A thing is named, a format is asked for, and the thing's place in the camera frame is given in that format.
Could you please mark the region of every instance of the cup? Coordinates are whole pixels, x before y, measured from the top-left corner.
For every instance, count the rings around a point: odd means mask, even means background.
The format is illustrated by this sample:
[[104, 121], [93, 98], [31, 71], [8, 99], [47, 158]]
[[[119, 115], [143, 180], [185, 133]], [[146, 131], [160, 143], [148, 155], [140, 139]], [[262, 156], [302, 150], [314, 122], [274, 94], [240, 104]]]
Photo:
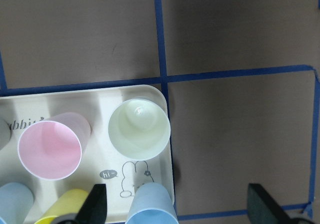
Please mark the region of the cup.
[[33, 198], [29, 188], [18, 182], [0, 187], [0, 224], [22, 224], [33, 205]]
[[112, 113], [108, 133], [115, 149], [132, 160], [148, 160], [160, 154], [170, 139], [170, 122], [152, 101], [130, 99]]
[[71, 189], [65, 192], [35, 224], [50, 224], [55, 218], [79, 212], [85, 202], [88, 192], [81, 189]]
[[0, 150], [9, 142], [10, 137], [11, 133], [8, 124], [0, 118]]
[[38, 178], [66, 178], [80, 165], [90, 133], [87, 120], [73, 112], [34, 123], [19, 139], [19, 159]]
[[178, 224], [168, 191], [155, 182], [142, 185], [132, 201], [125, 224]]

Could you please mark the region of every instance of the yellow cup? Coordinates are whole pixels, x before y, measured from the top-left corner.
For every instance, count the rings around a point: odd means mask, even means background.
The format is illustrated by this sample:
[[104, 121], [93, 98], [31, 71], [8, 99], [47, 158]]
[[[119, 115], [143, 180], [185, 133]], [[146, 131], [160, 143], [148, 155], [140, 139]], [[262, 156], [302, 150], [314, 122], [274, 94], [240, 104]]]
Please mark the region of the yellow cup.
[[58, 216], [78, 213], [88, 195], [87, 191], [81, 189], [68, 190], [35, 224], [50, 224]]

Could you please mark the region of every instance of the white tray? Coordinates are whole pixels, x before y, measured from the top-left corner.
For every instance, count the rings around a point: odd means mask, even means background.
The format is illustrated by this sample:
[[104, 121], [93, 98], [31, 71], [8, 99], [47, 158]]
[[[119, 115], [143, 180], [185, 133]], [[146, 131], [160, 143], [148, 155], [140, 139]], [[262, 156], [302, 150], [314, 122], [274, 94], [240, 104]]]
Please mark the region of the white tray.
[[[131, 161], [118, 154], [110, 143], [108, 120], [121, 102], [145, 98], [167, 113], [162, 93], [149, 85], [126, 86], [0, 98], [0, 116], [11, 125], [11, 140], [0, 150], [0, 186], [10, 181], [27, 185], [35, 203], [24, 223], [32, 224], [61, 196], [72, 188], [90, 191], [94, 184], [107, 186], [107, 223], [124, 222], [135, 190], [146, 182], [161, 183], [174, 202], [171, 149], [168, 144], [157, 157]], [[81, 164], [70, 177], [59, 181], [40, 180], [29, 174], [19, 161], [17, 141], [25, 127], [67, 111], [83, 115], [91, 125], [91, 136]]]

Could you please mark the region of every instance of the black object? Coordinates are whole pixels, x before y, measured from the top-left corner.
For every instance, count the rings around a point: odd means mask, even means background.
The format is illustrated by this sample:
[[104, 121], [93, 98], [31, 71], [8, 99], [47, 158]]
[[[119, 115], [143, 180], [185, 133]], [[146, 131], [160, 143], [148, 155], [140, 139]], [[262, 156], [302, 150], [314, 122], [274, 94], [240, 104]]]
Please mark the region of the black object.
[[304, 218], [290, 218], [260, 184], [249, 184], [247, 211], [251, 224], [315, 224]]
[[105, 184], [95, 184], [78, 214], [68, 214], [52, 221], [56, 224], [105, 224], [107, 213]]

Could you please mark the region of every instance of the light blue cup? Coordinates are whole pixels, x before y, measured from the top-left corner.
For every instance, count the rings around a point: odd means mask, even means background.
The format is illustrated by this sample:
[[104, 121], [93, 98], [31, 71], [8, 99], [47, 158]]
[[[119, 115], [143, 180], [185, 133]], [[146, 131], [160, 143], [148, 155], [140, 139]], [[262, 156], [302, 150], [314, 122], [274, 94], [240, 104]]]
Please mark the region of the light blue cup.
[[132, 201], [126, 224], [178, 224], [168, 191], [158, 183], [142, 185]]
[[0, 187], [0, 224], [22, 224], [33, 205], [33, 194], [21, 183]]

